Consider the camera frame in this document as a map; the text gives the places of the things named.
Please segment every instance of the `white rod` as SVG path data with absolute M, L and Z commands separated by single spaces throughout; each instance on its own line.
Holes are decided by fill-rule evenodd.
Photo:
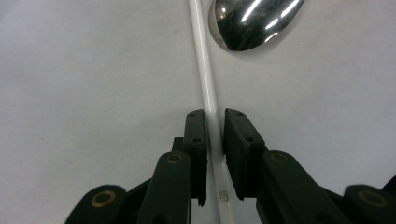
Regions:
M 189 0 L 192 29 L 195 40 L 201 88 L 204 96 L 204 108 L 210 138 L 210 157 L 218 195 L 219 214 L 222 224 L 234 224 L 233 197 L 231 181 L 224 160 L 219 126 L 218 104 L 212 77 L 209 53 L 206 44 L 203 13 L 200 0 Z

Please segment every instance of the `white plastic straw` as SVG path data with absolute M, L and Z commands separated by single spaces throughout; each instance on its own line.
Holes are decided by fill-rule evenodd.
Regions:
M 212 77 L 212 68 L 206 44 L 203 13 L 200 0 L 189 0 L 192 29 L 195 40 L 198 67 L 201 77 L 201 88 L 204 96 L 207 127 L 210 138 L 210 157 L 218 195 L 219 214 L 222 224 L 234 224 L 233 198 L 231 181 L 222 150 L 221 131 L 219 126 L 218 104 Z

